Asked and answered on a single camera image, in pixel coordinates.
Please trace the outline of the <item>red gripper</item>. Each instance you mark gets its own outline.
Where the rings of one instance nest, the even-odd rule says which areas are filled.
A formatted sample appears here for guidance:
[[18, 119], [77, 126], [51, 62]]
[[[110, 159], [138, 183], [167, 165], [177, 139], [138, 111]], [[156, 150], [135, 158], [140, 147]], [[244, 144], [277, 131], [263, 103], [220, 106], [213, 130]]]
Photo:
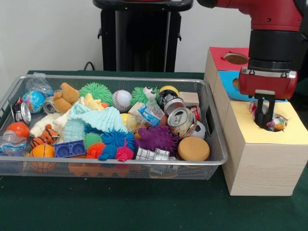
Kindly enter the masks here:
[[257, 108], [255, 112], [255, 123], [265, 129], [267, 124], [273, 120], [275, 99], [269, 100], [269, 104], [265, 105], [265, 115], [263, 114], [263, 96], [255, 95], [256, 93], [270, 94], [274, 93], [276, 99], [290, 99], [295, 91], [297, 84], [297, 72], [289, 72], [291, 77], [265, 77], [258, 75], [239, 74], [240, 93], [249, 96], [255, 96], [257, 99]]

